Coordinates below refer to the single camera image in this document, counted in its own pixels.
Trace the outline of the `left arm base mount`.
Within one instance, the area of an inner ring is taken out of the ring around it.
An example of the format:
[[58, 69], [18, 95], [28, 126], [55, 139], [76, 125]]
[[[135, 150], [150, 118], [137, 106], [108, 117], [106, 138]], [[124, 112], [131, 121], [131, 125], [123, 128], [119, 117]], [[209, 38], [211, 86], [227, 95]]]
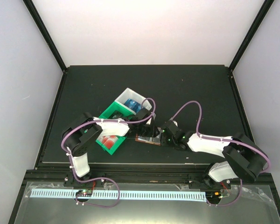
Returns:
[[[100, 178], [98, 180], [95, 180], [93, 182], [89, 182], [89, 179], [93, 178]], [[73, 187], [73, 188], [91, 188], [93, 186], [102, 186], [103, 183], [105, 182], [104, 180], [101, 180], [101, 177], [106, 177], [105, 173], [102, 172], [96, 172], [96, 171], [91, 171], [84, 175], [83, 177], [78, 177], [80, 181], [88, 181], [88, 182], [79, 182], [74, 178], [74, 175], [71, 171], [66, 173], [63, 186], [64, 187]]]

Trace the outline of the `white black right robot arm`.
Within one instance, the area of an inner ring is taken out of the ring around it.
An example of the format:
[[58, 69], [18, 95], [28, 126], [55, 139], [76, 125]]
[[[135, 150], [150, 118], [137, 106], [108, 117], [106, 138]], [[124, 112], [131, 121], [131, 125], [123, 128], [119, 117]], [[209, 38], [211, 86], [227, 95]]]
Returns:
[[208, 188], [234, 178], [255, 182], [259, 174], [269, 167], [267, 155], [244, 134], [217, 137], [184, 132], [169, 120], [161, 126], [161, 144], [224, 158], [224, 162], [210, 165], [204, 174], [203, 183]]

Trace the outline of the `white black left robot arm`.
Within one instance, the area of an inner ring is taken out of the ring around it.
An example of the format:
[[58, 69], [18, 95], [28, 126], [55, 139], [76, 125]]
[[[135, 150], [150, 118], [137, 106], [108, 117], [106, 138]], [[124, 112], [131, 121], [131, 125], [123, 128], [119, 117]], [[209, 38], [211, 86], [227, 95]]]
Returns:
[[88, 152], [90, 148], [101, 143], [104, 149], [111, 152], [116, 145], [130, 135], [152, 137], [158, 134], [154, 124], [154, 110], [141, 108], [136, 114], [125, 116], [119, 110], [111, 113], [110, 118], [98, 118], [84, 112], [75, 119], [63, 132], [61, 148], [66, 152], [74, 180], [80, 186], [91, 181]]

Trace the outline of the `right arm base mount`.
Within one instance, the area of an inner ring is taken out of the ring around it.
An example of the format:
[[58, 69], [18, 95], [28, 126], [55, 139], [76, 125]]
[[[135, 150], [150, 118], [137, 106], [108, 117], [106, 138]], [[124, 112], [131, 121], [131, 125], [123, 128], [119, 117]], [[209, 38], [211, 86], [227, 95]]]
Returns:
[[195, 175], [189, 174], [187, 180], [185, 181], [191, 189], [200, 190], [221, 190], [221, 189], [231, 189], [231, 185], [226, 181], [216, 182], [208, 175]]

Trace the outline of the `white bin with blue cards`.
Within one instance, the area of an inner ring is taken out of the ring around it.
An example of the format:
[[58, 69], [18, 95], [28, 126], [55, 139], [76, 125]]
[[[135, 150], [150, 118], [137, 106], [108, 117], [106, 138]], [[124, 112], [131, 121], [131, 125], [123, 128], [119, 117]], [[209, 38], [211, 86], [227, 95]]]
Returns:
[[142, 107], [151, 110], [152, 105], [146, 98], [130, 88], [126, 88], [114, 101], [132, 114], [136, 114]]

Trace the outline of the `brown leather card holder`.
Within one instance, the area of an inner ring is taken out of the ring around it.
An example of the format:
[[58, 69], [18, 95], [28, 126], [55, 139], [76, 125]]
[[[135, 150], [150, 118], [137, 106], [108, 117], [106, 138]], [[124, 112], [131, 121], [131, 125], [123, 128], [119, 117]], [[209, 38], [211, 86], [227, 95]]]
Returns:
[[156, 137], [143, 137], [143, 136], [137, 136], [135, 139], [137, 142], [152, 144], [152, 145], [161, 145], [161, 135], [157, 135]]

